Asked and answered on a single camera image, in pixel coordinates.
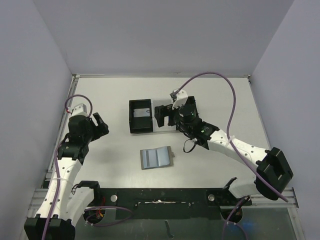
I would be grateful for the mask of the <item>black white sorting tray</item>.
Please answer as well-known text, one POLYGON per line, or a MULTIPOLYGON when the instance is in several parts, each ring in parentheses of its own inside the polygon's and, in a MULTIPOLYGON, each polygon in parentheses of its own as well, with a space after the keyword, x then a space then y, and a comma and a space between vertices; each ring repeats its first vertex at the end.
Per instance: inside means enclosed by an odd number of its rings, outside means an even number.
MULTIPOLYGON (((196 104, 194 96, 189 96, 185 104, 196 104)), ((146 134, 160 132, 180 132, 176 125, 168 126, 168 117, 164 118, 164 126, 158 127, 155 119, 155 107, 172 105, 171 98, 152 98, 129 101, 129 128, 131 134, 146 134), (134 109, 150 109, 150 117, 134 117, 134 109)))

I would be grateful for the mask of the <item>grey card holder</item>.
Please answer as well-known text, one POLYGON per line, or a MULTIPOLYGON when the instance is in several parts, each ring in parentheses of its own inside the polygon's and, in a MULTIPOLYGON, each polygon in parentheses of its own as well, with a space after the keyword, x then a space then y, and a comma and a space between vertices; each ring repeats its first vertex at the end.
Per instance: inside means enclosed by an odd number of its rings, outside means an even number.
POLYGON ((142 170, 166 168, 174 165, 171 146, 140 150, 140 163, 142 170))

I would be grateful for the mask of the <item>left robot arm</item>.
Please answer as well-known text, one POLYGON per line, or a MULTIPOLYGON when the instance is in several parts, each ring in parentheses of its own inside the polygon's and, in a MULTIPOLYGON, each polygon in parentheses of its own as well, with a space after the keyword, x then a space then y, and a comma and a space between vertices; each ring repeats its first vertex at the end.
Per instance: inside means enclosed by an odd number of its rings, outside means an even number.
POLYGON ((108 125, 99 113, 92 117, 72 114, 68 133, 54 152, 55 173, 47 193, 35 216, 24 224, 30 240, 73 240, 76 224, 89 205, 101 203, 102 193, 98 181, 82 180, 71 197, 75 178, 89 152, 89 144, 109 133, 108 125))

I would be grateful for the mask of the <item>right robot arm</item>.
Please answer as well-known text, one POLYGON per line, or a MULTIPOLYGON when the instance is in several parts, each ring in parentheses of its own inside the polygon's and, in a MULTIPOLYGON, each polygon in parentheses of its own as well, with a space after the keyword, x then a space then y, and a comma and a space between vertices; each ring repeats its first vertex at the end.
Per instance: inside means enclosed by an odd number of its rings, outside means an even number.
POLYGON ((282 150, 276 147, 256 147, 231 137, 217 126, 203 121, 195 104, 185 104, 177 109, 169 104, 156 106, 154 109, 158 127, 163 127, 165 118, 168 118, 168 125, 175 126, 195 145, 243 163, 254 173, 255 176, 251 179, 232 182, 222 192, 227 204, 233 205, 240 198, 255 194, 273 201, 287 200, 283 191, 294 174, 282 150))

